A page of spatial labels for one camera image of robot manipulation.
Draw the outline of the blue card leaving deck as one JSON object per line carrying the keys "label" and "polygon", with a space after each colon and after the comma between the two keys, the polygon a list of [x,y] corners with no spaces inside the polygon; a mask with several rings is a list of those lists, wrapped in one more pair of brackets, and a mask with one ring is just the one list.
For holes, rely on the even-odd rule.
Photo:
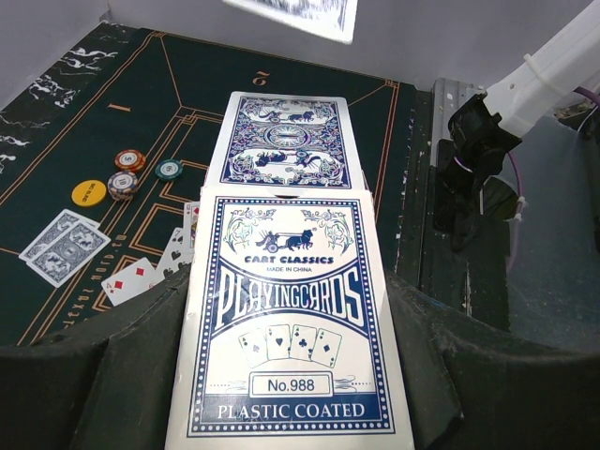
{"label": "blue card leaving deck", "polygon": [[232,92],[204,184],[366,190],[346,99]]}

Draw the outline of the yellow big blind button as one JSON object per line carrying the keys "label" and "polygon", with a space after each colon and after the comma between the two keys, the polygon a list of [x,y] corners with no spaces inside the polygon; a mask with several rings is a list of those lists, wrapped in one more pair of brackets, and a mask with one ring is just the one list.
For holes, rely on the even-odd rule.
{"label": "yellow big blind button", "polygon": [[99,180],[82,181],[71,192],[71,200],[80,207],[91,207],[101,203],[107,195],[106,185]]}

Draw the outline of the peach blue chips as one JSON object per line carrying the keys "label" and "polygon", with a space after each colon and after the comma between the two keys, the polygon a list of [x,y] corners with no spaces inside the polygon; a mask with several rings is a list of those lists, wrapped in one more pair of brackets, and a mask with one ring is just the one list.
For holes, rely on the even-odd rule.
{"label": "peach blue chips", "polygon": [[139,180],[134,172],[114,173],[107,182],[107,189],[115,201],[129,201],[138,190]]}

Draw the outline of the seven of spades card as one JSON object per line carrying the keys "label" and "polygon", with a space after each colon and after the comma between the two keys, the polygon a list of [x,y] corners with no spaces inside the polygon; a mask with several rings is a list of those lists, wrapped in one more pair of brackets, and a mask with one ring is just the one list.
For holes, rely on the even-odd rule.
{"label": "seven of spades card", "polygon": [[183,229],[174,228],[157,265],[158,280],[162,281],[180,271],[186,264],[191,262],[192,256],[192,250],[184,245]]}

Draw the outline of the orange chips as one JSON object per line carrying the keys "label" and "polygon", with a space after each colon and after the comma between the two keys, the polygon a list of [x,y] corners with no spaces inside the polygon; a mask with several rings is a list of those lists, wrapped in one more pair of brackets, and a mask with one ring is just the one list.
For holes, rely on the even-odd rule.
{"label": "orange chips", "polygon": [[137,173],[145,165],[146,156],[135,149],[126,149],[119,152],[114,158],[114,164],[121,171]]}

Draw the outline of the playing card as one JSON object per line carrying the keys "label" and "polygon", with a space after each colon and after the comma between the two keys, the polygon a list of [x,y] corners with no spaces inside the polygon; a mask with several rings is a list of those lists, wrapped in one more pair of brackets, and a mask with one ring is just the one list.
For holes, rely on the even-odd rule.
{"label": "playing card", "polygon": [[99,223],[89,217],[84,217],[71,210],[64,209],[54,220],[46,226],[46,228],[20,253],[19,259],[22,261],[30,261],[38,255],[46,246],[62,233],[70,229],[79,221],[86,222],[93,228],[98,228]]}

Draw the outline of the green chips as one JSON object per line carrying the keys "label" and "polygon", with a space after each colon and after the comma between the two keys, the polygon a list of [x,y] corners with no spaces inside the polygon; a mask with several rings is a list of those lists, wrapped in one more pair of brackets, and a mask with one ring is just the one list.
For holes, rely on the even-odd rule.
{"label": "green chips", "polygon": [[162,181],[172,181],[177,179],[184,170],[184,166],[181,161],[168,158],[163,159],[155,168],[155,175]]}

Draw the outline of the four of diamonds card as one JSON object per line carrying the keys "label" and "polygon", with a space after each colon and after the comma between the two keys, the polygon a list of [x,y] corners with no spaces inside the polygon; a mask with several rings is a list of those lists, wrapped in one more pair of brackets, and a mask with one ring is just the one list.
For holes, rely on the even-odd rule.
{"label": "four of diamonds card", "polygon": [[142,258],[101,282],[103,291],[113,307],[144,293],[157,283],[154,266]]}

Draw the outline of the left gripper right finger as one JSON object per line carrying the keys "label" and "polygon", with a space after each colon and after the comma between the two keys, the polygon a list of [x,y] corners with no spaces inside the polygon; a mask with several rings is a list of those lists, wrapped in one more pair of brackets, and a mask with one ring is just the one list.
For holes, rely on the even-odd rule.
{"label": "left gripper right finger", "polygon": [[598,448],[598,354],[514,337],[384,276],[416,448]]}

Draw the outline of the blue white card deck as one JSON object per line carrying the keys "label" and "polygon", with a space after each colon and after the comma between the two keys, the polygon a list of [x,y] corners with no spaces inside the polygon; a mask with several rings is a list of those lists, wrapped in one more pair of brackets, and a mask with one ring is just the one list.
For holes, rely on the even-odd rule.
{"label": "blue white card deck", "polygon": [[169,449],[412,449],[366,190],[206,187]]}

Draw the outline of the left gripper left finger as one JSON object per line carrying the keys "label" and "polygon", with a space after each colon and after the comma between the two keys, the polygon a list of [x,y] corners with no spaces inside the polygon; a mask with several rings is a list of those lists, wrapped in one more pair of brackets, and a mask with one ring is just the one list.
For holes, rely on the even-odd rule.
{"label": "left gripper left finger", "polygon": [[190,267],[108,312],[1,349],[4,449],[161,449]]}

